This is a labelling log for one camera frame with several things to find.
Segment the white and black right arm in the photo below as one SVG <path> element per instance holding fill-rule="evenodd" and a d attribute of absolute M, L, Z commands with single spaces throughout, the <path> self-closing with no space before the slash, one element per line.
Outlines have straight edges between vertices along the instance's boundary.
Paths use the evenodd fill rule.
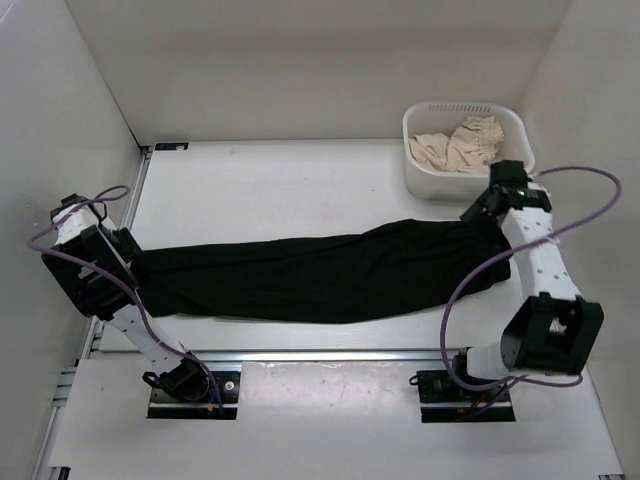
<path fill-rule="evenodd" d="M 576 376 L 583 370 L 602 326 L 604 312 L 583 298 L 551 237 L 547 194 L 537 188 L 493 186 L 462 215 L 488 233 L 498 229 L 520 278 L 523 304 L 498 341 L 467 350 L 466 365 L 449 375 L 449 387 L 470 400 L 488 380 L 524 374 Z"/>

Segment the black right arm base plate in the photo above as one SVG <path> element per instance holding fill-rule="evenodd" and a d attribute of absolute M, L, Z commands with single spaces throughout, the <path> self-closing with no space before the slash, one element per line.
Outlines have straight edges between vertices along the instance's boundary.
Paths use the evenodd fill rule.
<path fill-rule="evenodd" d="M 463 389 L 446 370 L 418 370 L 408 382 L 417 388 L 424 424 L 516 421 L 510 395 L 501 387 Z"/>

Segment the black trousers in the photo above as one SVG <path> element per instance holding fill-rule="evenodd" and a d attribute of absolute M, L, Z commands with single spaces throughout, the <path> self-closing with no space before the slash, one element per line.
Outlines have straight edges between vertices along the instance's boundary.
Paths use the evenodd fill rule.
<path fill-rule="evenodd" d="M 349 324 L 444 305 L 508 247 L 496 227 L 408 219 L 361 234 L 148 250 L 131 270 L 153 317 Z"/>

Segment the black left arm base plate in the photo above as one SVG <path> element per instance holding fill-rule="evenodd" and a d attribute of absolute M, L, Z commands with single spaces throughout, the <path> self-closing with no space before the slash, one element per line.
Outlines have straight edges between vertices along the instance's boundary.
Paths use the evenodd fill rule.
<path fill-rule="evenodd" d="M 160 386 L 152 372 L 146 372 L 143 380 L 151 387 L 147 417 L 158 420 L 235 420 L 241 390 L 240 370 L 213 371 L 221 399 L 207 377 L 169 393 Z"/>

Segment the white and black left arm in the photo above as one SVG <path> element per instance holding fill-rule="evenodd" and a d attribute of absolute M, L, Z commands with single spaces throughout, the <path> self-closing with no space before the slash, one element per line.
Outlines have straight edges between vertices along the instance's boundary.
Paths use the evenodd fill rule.
<path fill-rule="evenodd" d="M 50 212 L 55 244 L 29 245 L 82 315 L 111 324 L 147 358 L 145 383 L 178 401 L 203 401 L 212 389 L 210 374 L 142 305 L 131 270 L 142 250 L 128 229 L 116 227 L 106 208 L 97 206 L 108 200 L 77 194 L 62 199 Z"/>

